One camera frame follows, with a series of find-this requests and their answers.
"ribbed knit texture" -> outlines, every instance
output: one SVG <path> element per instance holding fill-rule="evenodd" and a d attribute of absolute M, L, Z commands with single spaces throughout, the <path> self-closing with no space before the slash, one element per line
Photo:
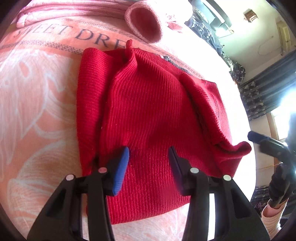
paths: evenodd
<path fill-rule="evenodd" d="M 122 190 L 108 198 L 113 224 L 156 216 L 189 202 L 178 194 L 168 148 L 207 175 L 234 175 L 247 142 L 231 145 L 215 83 L 189 76 L 161 57 L 132 48 L 84 51 L 77 89 L 77 135 L 83 175 L 122 146 L 130 160 Z M 99 163 L 93 163 L 95 155 Z"/>
<path fill-rule="evenodd" d="M 188 0 L 31 0 L 13 22 L 17 28 L 54 18 L 102 16 L 125 19 L 133 33 L 148 43 L 164 36 L 164 29 L 181 32 L 192 16 Z"/>
<path fill-rule="evenodd" d="M 279 222 L 286 205 L 287 202 L 284 202 L 279 209 L 273 209 L 269 206 L 269 204 L 267 204 L 262 211 L 261 219 L 269 233 L 270 239 L 273 239 L 274 236 L 281 230 Z"/>

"white wall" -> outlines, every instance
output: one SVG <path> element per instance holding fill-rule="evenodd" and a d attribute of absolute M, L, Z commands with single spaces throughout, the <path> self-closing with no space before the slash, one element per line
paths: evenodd
<path fill-rule="evenodd" d="M 266 0 L 215 0 L 229 16 L 234 34 L 221 38 L 224 52 L 246 69 L 245 81 L 281 59 L 281 45 L 276 23 L 283 20 Z M 254 22 L 244 20 L 244 12 L 252 9 L 258 16 Z M 291 35 L 291 44 L 296 39 Z"/>
<path fill-rule="evenodd" d="M 266 115 L 250 121 L 252 131 L 271 136 Z M 256 158 L 256 186 L 269 185 L 274 173 L 274 158 L 259 151 L 258 145 L 254 144 Z"/>

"pink fabric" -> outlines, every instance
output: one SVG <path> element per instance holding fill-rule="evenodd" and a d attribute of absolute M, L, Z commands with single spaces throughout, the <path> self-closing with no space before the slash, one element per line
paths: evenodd
<path fill-rule="evenodd" d="M 125 20 L 134 34 L 146 42 L 159 42 L 164 28 L 181 31 L 192 16 L 192 6 L 187 0 L 139 1 L 130 6 Z"/>
<path fill-rule="evenodd" d="M 56 27 L 44 32 L 52 24 Z M 82 29 L 94 36 L 90 40 L 76 38 Z M 0 43 L 0 203 L 24 237 L 60 181 L 69 173 L 81 176 L 75 120 L 83 50 L 124 47 L 131 39 L 128 30 L 126 22 L 118 18 L 66 17 L 45 20 L 42 26 L 11 26 Z M 153 45 L 133 37 L 134 47 L 169 56 L 194 77 L 215 82 L 226 108 L 232 144 L 248 141 L 250 125 L 228 66 L 190 28 L 181 34 L 168 30 Z M 96 44 L 101 34 L 109 39 Z M 195 43 L 194 48 L 184 42 L 187 39 Z M 234 176 L 249 200 L 256 183 L 255 164 L 253 150 L 243 157 Z M 115 240 L 182 240 L 188 207 L 113 225 Z M 89 240 L 85 211 L 81 215 L 83 237 Z M 215 226 L 215 217 L 209 222 Z"/>
<path fill-rule="evenodd" d="M 181 31 L 192 16 L 187 0 L 32 0 L 17 18 L 17 28 L 60 17 L 103 16 L 125 19 L 133 33 L 148 43 L 156 43 L 164 28 Z"/>
<path fill-rule="evenodd" d="M 273 239 L 281 230 L 279 222 L 286 208 L 287 201 L 283 202 L 278 209 L 271 208 L 269 203 L 267 203 L 267 206 L 262 211 L 261 220 L 269 233 L 270 239 Z"/>

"red knit fabric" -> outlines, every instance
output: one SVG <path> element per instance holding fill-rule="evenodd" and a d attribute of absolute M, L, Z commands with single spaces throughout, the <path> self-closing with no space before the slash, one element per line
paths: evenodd
<path fill-rule="evenodd" d="M 215 83 L 189 76 L 161 57 L 132 48 L 84 51 L 77 89 L 83 175 L 122 146 L 130 159 L 122 190 L 108 198 L 113 224 L 156 216 L 189 202 L 176 190 L 168 148 L 207 175 L 234 175 L 247 142 L 231 145 Z M 93 163 L 95 155 L 99 163 Z"/>

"bedspread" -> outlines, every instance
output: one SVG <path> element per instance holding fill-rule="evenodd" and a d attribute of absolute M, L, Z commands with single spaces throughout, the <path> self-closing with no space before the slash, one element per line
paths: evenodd
<path fill-rule="evenodd" d="M 81 176 L 76 137 L 76 90 L 82 52 L 134 47 L 169 56 L 193 76 L 215 82 L 228 115 L 233 144 L 250 130 L 238 89 L 227 65 L 189 28 L 170 29 L 157 44 L 135 37 L 125 21 L 108 17 L 45 20 L 14 25 L 0 43 L 0 202 L 26 237 L 60 181 Z M 245 156 L 234 180 L 250 199 L 255 155 Z M 188 205 L 166 214 L 113 225 L 116 240 L 181 240 Z M 83 215 L 84 237 L 87 218 Z"/>

